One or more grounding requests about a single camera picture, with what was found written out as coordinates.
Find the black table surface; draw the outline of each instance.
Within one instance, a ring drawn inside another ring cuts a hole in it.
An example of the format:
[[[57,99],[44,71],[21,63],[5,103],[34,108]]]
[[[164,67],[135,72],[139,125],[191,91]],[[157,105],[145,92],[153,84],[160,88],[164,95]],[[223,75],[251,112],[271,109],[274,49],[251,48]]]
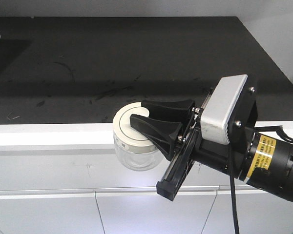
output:
[[[0,18],[0,124],[112,122],[122,106],[258,79],[260,121],[293,120],[293,85],[236,17]]]

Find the black cable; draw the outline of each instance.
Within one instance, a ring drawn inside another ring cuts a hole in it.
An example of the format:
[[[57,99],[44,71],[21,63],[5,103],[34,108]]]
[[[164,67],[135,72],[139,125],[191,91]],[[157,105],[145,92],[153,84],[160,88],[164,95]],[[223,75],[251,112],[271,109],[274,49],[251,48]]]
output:
[[[239,232],[239,223],[238,223],[238,213],[236,210],[236,195],[235,195],[235,186],[234,186],[234,169],[233,169],[233,153],[232,146],[228,146],[228,165],[229,165],[229,177],[230,177],[230,190],[231,190],[231,203],[232,203],[232,215],[233,215],[233,225],[234,233],[240,234]]]
[[[276,132],[278,136],[288,143],[293,144],[293,138],[289,137],[284,131],[281,125],[279,126],[267,126],[267,127],[256,127],[255,132]]]

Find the white cabinet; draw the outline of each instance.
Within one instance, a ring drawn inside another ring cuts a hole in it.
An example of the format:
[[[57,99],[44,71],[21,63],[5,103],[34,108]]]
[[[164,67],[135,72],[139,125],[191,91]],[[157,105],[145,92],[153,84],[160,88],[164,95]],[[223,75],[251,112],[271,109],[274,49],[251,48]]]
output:
[[[104,233],[94,196],[0,199],[0,231],[0,234]]]
[[[198,192],[176,196],[173,202],[156,194],[98,194],[106,234],[200,233],[216,193]]]
[[[241,234],[293,233],[293,203],[274,195],[237,194],[237,212]],[[221,194],[221,192],[216,197],[203,231],[203,234],[219,233],[234,233],[231,197],[230,194]]]

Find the white lid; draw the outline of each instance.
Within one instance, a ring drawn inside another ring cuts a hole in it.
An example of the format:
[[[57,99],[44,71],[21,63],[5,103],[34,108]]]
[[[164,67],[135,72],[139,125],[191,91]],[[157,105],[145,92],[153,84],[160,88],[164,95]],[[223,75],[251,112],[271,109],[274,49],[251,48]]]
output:
[[[155,145],[130,126],[132,114],[148,117],[149,111],[147,108],[141,107],[141,102],[131,103],[120,109],[113,119],[116,143],[121,148],[136,154],[153,152],[156,150]]]

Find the black plastic part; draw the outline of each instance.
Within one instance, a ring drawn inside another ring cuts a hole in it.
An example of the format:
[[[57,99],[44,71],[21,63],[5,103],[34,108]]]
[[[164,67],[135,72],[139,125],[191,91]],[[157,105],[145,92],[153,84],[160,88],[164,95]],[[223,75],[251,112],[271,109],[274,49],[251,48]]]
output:
[[[149,117],[152,119],[170,121],[170,122],[187,122],[190,111],[195,106],[194,100],[184,100],[176,102],[158,102],[143,100],[141,106],[149,110]]]
[[[130,126],[151,140],[168,161],[172,160],[178,136],[181,134],[182,123],[132,114]]]
[[[228,122],[228,135],[232,148],[242,154],[247,150],[257,121],[256,90],[256,79],[248,76]],[[238,127],[236,121],[241,121],[242,126]]]
[[[161,181],[156,184],[156,192],[173,201],[179,191],[183,181],[187,177],[194,161],[190,157],[195,143],[202,139],[199,128],[194,128],[189,136],[187,144],[181,149],[180,154],[177,154],[173,161],[168,166],[168,169]]]
[[[250,161],[254,157],[261,136],[262,134],[255,134],[250,150]],[[293,202],[293,144],[275,140],[276,146],[269,169],[256,168],[248,184]]]

